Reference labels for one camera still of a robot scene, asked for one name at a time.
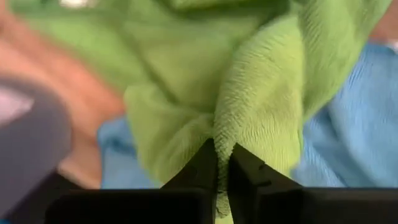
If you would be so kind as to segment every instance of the blue cloth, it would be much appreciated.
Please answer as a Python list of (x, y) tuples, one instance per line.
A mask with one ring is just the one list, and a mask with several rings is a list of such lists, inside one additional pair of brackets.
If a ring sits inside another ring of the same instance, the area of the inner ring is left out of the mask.
[(293, 170), (307, 186), (398, 187), (398, 55), (368, 44), (337, 95), (303, 130)]
[(159, 186), (140, 168), (126, 117), (104, 123), (98, 130), (102, 189), (151, 189)]

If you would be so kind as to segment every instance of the green microfiber towel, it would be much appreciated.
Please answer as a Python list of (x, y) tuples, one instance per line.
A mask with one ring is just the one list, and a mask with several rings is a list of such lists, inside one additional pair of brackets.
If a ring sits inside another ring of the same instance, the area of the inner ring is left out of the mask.
[[(289, 176), (302, 127), (339, 89), (391, 0), (12, 0), (115, 88), (142, 165), (170, 180), (208, 138), (229, 214), (236, 143)], [(218, 219), (231, 222), (231, 216)]]

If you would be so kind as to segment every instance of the gray object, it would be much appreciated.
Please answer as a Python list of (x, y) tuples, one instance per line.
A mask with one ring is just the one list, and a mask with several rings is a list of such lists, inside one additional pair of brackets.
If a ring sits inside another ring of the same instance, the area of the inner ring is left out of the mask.
[(1, 75), (0, 87), (34, 99), (30, 111), (0, 126), (2, 217), (53, 172), (69, 153), (71, 126), (66, 109), (46, 88), (23, 80), (1, 78)]

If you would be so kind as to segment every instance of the green cloth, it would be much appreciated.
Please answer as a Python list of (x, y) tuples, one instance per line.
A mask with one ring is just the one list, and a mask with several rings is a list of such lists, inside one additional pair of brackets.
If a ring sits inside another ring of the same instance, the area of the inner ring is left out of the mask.
[(223, 217), (233, 146), (289, 175), (303, 123), (342, 85), (390, 0), (102, 0), (80, 10), (12, 2), (124, 92), (152, 177), (168, 181), (215, 139)]

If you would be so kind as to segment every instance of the wooden surface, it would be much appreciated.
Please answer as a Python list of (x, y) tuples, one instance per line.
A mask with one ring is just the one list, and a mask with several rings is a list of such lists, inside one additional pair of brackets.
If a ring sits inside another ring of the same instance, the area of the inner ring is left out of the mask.
[(65, 102), (72, 117), (73, 150), (59, 171), (83, 187), (98, 188), (101, 163), (96, 131), (103, 121), (123, 114), (121, 97), (4, 9), (0, 9), (0, 73), (41, 83)]

